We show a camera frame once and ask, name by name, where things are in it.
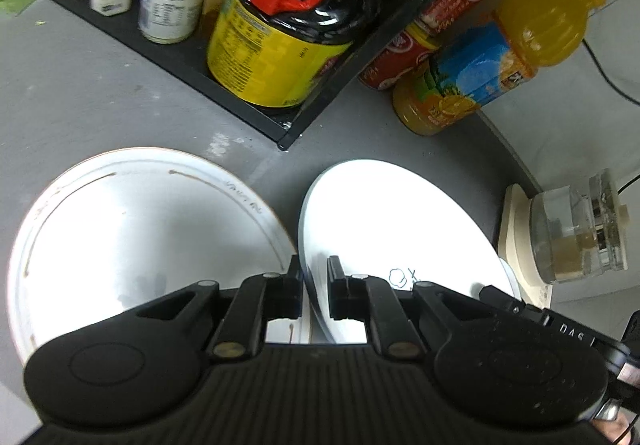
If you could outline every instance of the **beige base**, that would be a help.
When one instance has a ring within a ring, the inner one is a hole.
[[[498,238],[498,255],[516,275],[522,300],[538,308],[551,304],[552,286],[540,278],[531,250],[529,230],[531,200],[519,185],[508,187]]]

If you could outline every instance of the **ribbed black surface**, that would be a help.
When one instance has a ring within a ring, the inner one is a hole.
[[[47,425],[29,445],[590,445],[588,423],[550,431],[490,427],[458,412],[420,367],[369,346],[269,345],[254,360],[213,368],[166,417],[118,432]]]

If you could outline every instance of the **white stain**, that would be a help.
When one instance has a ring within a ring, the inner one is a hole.
[[[226,148],[229,147],[230,139],[226,134],[217,132],[211,138],[211,143],[205,150],[205,152],[217,158],[222,158],[226,154]]]

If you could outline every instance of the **yellow label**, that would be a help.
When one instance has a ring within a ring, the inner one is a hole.
[[[350,45],[313,44],[284,34],[226,0],[207,51],[213,76],[236,96],[265,107],[302,102]]]

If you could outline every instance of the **hand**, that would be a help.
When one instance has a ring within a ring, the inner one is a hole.
[[[626,430],[629,420],[622,411],[618,412],[618,417],[613,421],[592,420],[593,426],[598,429],[605,438],[612,443]],[[631,443],[631,431],[620,440],[620,445],[629,445]]]

